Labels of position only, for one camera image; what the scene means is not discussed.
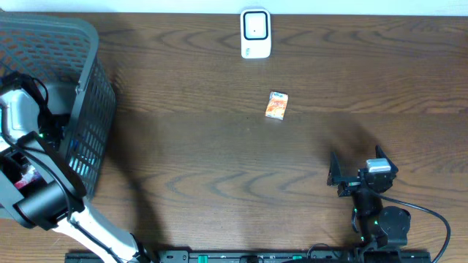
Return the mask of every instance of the wooden tabletop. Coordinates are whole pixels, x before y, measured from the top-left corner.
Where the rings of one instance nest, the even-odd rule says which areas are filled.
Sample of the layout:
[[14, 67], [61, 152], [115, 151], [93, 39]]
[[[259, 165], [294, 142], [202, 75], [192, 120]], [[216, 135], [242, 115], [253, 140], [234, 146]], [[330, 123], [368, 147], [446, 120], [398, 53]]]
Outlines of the wooden tabletop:
[[[83, 18], [118, 108], [94, 205], [154, 248], [303, 250], [358, 242], [352, 200], [326, 186], [378, 143], [385, 194], [435, 210], [468, 258], [468, 18], [273, 15], [270, 58], [242, 59], [238, 15]], [[283, 121], [264, 117], [289, 94]], [[435, 257], [443, 223], [411, 210], [408, 246]], [[74, 240], [0, 220], [0, 261], [62, 262]]]

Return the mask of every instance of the white square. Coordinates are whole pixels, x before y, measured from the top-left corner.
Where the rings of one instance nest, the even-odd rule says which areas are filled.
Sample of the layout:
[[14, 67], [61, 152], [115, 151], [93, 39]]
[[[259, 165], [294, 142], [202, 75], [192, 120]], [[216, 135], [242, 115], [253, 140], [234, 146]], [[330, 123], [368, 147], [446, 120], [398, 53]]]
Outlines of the white square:
[[246, 13], [244, 18], [247, 39], [265, 39], [267, 37], [267, 17], [264, 12]]

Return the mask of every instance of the square black outline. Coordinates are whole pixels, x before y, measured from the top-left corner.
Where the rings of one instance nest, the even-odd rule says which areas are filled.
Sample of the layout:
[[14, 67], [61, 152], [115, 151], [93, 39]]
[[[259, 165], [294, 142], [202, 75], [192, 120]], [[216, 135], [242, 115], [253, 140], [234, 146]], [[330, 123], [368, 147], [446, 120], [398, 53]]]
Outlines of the square black outline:
[[[266, 35], [264, 38], [248, 38], [247, 35], [246, 35], [246, 15], [247, 14], [256, 14], [256, 13], [262, 13], [262, 14], [265, 14], [265, 26], [266, 26]], [[265, 11], [249, 11], [249, 12], [245, 12], [244, 13], [244, 16], [242, 17], [242, 19], [244, 20], [244, 38], [247, 39], [247, 40], [265, 40], [268, 38], [268, 15], [266, 14]]]

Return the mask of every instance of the gray plastic basket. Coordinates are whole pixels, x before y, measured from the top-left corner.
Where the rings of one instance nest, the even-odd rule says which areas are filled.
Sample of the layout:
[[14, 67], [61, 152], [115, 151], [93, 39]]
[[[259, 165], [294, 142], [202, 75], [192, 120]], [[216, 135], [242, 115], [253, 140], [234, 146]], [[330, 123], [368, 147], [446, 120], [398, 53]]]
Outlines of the gray plastic basket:
[[116, 108], [97, 58], [98, 43], [96, 29], [80, 19], [0, 12], [0, 76], [18, 70], [74, 96], [59, 153], [79, 174], [89, 198]]

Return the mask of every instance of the white device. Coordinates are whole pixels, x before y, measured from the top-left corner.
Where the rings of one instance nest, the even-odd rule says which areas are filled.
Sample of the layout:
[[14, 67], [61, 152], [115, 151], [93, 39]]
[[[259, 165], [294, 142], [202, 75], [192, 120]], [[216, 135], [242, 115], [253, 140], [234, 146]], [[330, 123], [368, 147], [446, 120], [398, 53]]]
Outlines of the white device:
[[271, 53], [271, 19], [265, 9], [247, 9], [241, 13], [241, 55], [243, 58], [267, 58]]

